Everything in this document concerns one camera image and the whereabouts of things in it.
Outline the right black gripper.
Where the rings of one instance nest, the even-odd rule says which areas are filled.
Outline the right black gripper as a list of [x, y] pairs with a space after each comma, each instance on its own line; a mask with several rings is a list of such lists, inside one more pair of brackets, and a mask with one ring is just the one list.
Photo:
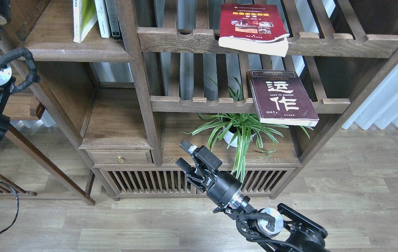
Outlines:
[[222, 161], [205, 146], [197, 147], [184, 139], [180, 148], [188, 153], [195, 161], [192, 167], [183, 158], [175, 164], [187, 175], [188, 181], [199, 189], [218, 206], [217, 210], [236, 210], [241, 206], [243, 197], [240, 193], [242, 186], [228, 171], [221, 171]]

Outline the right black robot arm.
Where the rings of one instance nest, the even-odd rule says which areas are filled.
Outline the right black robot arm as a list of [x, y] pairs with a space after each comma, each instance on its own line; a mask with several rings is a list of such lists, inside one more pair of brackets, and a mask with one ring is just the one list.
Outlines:
[[222, 165], [205, 146], [197, 147], [187, 140], [180, 147], [195, 161], [190, 166], [180, 158], [176, 164], [183, 169], [188, 182], [216, 204], [214, 213], [223, 212], [236, 222], [237, 231], [249, 242], [268, 252], [325, 252], [327, 231], [285, 204], [277, 209], [255, 209], [250, 198], [242, 195], [242, 183]]

